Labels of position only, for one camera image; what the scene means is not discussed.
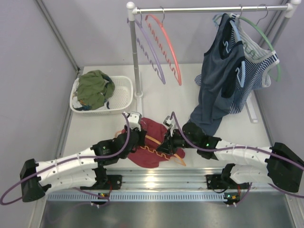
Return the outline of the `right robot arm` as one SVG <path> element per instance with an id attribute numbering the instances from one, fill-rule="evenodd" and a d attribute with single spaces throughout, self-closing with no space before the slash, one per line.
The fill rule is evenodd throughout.
<path id="1" fill-rule="evenodd" d="M 179 148 L 196 149 L 204 159 L 226 162 L 221 173 L 226 188 L 264 183 L 290 193 L 299 191 L 304 162 L 283 143 L 263 148 L 238 145 L 206 135 L 196 124 L 186 123 L 181 129 L 171 126 L 156 150 L 174 155 Z"/>

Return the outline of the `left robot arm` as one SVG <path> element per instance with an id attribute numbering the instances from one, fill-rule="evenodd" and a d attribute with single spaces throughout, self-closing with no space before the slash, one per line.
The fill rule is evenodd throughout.
<path id="1" fill-rule="evenodd" d="M 23 202 L 32 202 L 59 190 L 70 188 L 101 189 L 108 177 L 105 166 L 126 159 L 144 145 L 146 130 L 124 129 L 117 137 L 100 141 L 67 157 L 50 161 L 25 161 L 20 172 Z"/>

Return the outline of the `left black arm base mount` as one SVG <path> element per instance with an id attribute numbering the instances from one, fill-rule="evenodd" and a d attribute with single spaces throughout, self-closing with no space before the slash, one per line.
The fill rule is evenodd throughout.
<path id="1" fill-rule="evenodd" d="M 107 175 L 97 179 L 92 187 L 81 186 L 82 190 L 119 190 L 122 185 L 122 175 Z"/>

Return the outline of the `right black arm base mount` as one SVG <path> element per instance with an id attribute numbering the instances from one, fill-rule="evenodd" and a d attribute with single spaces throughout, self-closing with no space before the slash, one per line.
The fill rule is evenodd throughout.
<path id="1" fill-rule="evenodd" d="M 222 181 L 220 174 L 209 174 L 206 175 L 207 189 L 213 190 L 215 193 L 224 193 L 228 188 L 227 185 Z"/>

